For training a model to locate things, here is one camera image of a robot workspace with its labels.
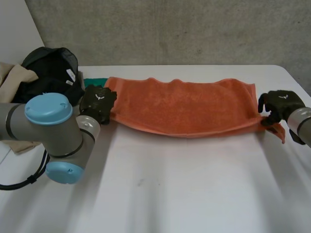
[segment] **white label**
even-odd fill
[[[76,81],[76,76],[74,75],[74,73],[72,72],[71,69],[66,69],[67,74],[69,75],[69,77],[71,77],[71,79],[75,82]]]
[[[71,85],[71,86],[73,85],[73,82],[71,82],[71,81],[69,81],[69,80],[67,80],[66,83],[69,84],[69,85]]]

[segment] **white table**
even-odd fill
[[[311,98],[278,66],[80,67],[84,78],[154,77],[255,83]],[[311,149],[270,133],[227,138],[169,138],[111,123],[102,126],[84,179],[61,185],[42,177],[0,191],[3,233],[309,233]],[[42,147],[9,153],[0,183],[34,173]]]

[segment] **gray wall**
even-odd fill
[[[87,65],[275,64],[311,94],[311,0],[26,0]]]

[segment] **towel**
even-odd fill
[[[162,83],[154,78],[110,77],[105,87],[118,98],[111,119],[131,128],[174,137],[220,137],[264,131],[254,84],[236,79],[216,83]],[[280,124],[268,129],[282,142]]]

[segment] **gray robot arm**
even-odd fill
[[[76,183],[115,99],[116,93],[108,88],[91,86],[78,117],[68,99],[58,93],[34,97],[27,104],[0,103],[0,140],[42,142],[50,156],[47,176],[59,183]]]
[[[287,120],[288,127],[311,147],[311,108],[299,108]]]

